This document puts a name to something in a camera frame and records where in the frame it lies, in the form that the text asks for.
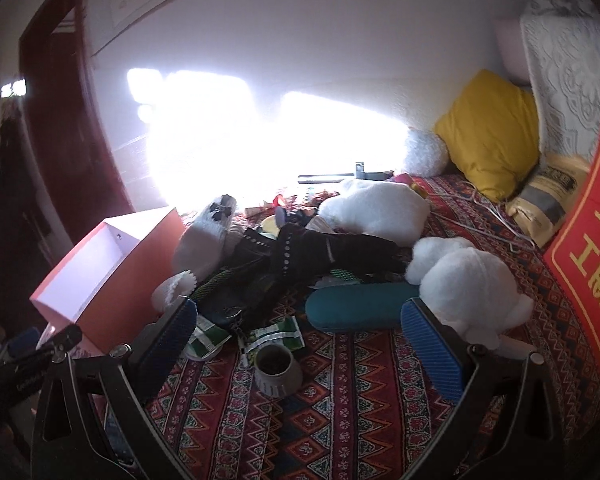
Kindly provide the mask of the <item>white plush toy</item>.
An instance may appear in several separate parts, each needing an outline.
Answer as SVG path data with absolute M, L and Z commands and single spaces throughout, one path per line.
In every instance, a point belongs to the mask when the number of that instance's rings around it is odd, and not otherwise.
M 405 281 L 443 325 L 470 344 L 492 351 L 501 336 L 531 318 L 534 301 L 518 290 L 514 274 L 498 256 L 464 237 L 423 237 L 413 246 Z

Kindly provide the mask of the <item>teal glasses case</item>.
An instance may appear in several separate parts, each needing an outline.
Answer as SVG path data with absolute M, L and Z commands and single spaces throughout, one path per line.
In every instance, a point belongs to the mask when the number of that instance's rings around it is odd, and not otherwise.
M 326 287 L 306 300 L 306 318 L 326 333 L 393 330 L 401 326 L 402 306 L 418 296 L 419 287 L 407 282 Z

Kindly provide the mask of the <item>white knit sock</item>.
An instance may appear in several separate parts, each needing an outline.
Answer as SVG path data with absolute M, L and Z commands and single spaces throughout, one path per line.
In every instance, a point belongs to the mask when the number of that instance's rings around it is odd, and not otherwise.
M 223 194 L 198 214 L 174 250 L 174 274 L 189 271 L 201 283 L 219 267 L 236 205 L 233 196 Z

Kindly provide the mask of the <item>beige LED corn bulb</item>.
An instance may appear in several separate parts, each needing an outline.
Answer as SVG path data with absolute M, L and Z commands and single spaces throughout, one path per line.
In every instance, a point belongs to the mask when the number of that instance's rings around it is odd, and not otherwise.
M 302 370 L 287 347 L 265 344 L 254 358 L 254 379 L 260 393 L 283 399 L 301 387 Z

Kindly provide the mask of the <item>green white snack packet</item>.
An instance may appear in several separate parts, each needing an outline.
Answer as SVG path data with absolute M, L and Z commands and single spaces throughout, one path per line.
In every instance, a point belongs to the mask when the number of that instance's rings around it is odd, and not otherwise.
M 242 341 L 242 357 L 252 364 L 258 350 L 266 344 L 284 346 L 290 351 L 303 349 L 306 344 L 297 318 L 294 315 L 286 316 L 269 326 L 252 330 Z

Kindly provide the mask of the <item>large white plush rabbit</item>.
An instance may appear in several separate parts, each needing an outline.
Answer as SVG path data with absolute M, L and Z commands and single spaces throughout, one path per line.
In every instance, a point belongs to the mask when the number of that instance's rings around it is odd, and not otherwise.
M 412 247 L 422 237 L 430 206 L 406 184 L 379 182 L 328 198 L 318 214 L 333 229 Z

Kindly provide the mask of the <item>blue figurine keychain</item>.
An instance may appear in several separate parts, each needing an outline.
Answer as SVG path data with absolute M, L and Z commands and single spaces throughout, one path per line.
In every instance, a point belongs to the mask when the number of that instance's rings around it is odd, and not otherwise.
M 277 206 L 274 212 L 276 226 L 281 229 L 286 224 L 295 224 L 305 228 L 311 220 L 316 216 L 315 208 L 300 208 L 296 210 L 288 210 L 285 207 Z

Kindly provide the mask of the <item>white paper cupcake liner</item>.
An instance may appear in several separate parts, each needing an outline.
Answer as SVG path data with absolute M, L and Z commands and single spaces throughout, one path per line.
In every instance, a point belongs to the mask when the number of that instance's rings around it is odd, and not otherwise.
M 154 310 L 164 313 L 181 297 L 188 296 L 197 287 L 196 276 L 190 271 L 172 275 L 162 282 L 151 294 L 150 301 Z

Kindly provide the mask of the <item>patterned red bed cloth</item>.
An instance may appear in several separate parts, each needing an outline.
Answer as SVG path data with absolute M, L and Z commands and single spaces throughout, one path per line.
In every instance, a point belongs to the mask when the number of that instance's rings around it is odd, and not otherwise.
M 576 309 L 540 252 L 513 254 L 488 238 L 454 233 L 431 216 L 430 235 L 463 235 L 502 258 L 534 301 L 516 337 L 545 358 L 567 443 L 543 456 L 529 478 L 574 479 L 600 447 L 600 371 Z M 196 479 L 396 479 L 407 472 L 452 413 L 400 328 L 330 334 L 306 318 L 309 289 L 284 288 L 265 322 L 294 315 L 306 346 L 301 388 L 282 400 L 260 393 L 229 342 L 207 362 L 179 358 L 145 412 Z

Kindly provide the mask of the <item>kraft paper bag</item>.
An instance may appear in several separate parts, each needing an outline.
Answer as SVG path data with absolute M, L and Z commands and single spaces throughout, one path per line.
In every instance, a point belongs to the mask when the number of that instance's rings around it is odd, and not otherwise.
M 590 164 L 579 155 L 546 154 L 507 204 L 506 214 L 536 246 L 545 246 L 577 203 L 589 171 Z

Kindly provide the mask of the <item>white fluffy ball pillow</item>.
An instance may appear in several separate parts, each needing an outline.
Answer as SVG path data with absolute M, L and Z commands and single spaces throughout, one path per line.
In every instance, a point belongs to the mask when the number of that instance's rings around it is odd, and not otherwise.
M 404 168 L 416 177 L 437 177 L 449 165 L 449 151 L 444 141 L 430 130 L 408 130 Z

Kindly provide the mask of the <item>black rod tool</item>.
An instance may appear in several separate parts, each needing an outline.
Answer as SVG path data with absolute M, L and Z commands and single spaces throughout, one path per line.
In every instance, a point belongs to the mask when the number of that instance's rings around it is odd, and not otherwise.
M 393 176 L 393 170 L 366 171 L 364 162 L 356 162 L 353 172 L 346 172 L 345 174 L 299 174 L 297 177 L 297 182 L 299 184 L 308 185 L 341 183 L 347 179 L 388 181 Z

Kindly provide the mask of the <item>yellow pillow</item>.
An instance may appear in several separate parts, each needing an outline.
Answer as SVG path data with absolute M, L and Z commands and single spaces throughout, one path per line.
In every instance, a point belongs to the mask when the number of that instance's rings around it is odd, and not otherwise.
M 490 70 L 472 77 L 432 131 L 457 169 L 494 203 L 514 195 L 540 157 L 532 93 Z

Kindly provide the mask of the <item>white lace cushion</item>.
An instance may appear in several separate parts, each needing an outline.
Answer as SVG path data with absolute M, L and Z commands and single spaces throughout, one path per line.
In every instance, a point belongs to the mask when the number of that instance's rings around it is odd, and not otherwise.
M 527 0 L 520 27 L 540 150 L 592 162 L 600 140 L 600 12 L 592 0 Z

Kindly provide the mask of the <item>dark red door frame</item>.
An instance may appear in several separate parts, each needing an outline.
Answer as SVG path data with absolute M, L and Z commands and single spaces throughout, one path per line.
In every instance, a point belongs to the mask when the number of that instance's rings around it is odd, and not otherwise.
M 69 240 L 133 210 L 100 123 L 87 62 L 85 0 L 45 0 L 19 40 L 34 160 Z

